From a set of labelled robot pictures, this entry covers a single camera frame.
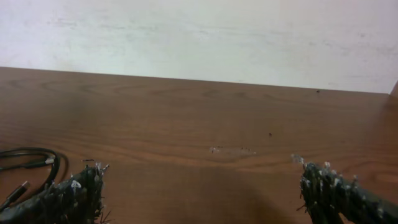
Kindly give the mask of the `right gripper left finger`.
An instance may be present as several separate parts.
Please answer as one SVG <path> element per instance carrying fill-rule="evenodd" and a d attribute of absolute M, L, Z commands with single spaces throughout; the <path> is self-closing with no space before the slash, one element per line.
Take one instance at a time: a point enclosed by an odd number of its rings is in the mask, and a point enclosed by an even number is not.
<path fill-rule="evenodd" d="M 109 223 L 103 205 L 103 176 L 109 165 L 85 166 L 78 174 L 1 212 L 2 224 Z"/>

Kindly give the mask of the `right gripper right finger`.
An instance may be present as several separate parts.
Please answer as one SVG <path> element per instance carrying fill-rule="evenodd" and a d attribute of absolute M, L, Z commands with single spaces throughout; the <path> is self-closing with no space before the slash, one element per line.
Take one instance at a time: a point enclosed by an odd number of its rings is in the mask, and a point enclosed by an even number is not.
<path fill-rule="evenodd" d="M 397 224 L 397 204 L 383 200 L 358 184 L 358 177 L 347 180 L 331 168 L 328 161 L 322 165 L 307 162 L 293 154 L 293 161 L 303 167 L 300 178 L 302 206 L 312 223 Z"/>

